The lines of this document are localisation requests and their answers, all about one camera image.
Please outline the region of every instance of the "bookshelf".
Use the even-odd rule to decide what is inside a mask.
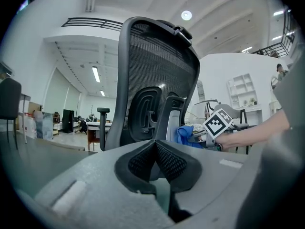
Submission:
[[[256,91],[250,74],[243,74],[229,80],[228,90],[230,94],[231,107],[238,109],[254,105],[250,100],[254,98],[258,104]]]

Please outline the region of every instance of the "blue cloth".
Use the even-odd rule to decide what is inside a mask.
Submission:
[[[179,127],[177,130],[178,138],[177,139],[175,138],[176,142],[179,144],[188,145],[191,147],[202,148],[202,146],[199,143],[190,143],[188,141],[188,139],[193,135],[192,134],[193,129],[194,129],[194,126],[184,125],[184,126]]]

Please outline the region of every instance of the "forearm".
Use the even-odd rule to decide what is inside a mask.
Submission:
[[[220,143],[224,148],[247,146],[266,141],[273,134],[288,128],[287,117],[284,111],[280,110],[260,125],[233,134],[220,135],[216,142]]]

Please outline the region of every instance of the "balcony railing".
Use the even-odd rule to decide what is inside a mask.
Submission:
[[[61,27],[67,26],[91,26],[120,31],[123,23],[99,18],[74,17],[68,18]]]
[[[252,54],[260,54],[265,56],[271,56],[275,58],[281,58],[289,54],[292,43],[295,40],[295,30],[297,24],[292,17],[292,14],[288,9],[284,12],[284,27],[281,42],[273,44],[271,46],[262,48],[253,52]]]

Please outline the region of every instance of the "black cabinet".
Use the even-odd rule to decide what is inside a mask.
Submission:
[[[73,118],[74,111],[64,109],[62,114],[62,132],[70,133],[73,132]]]

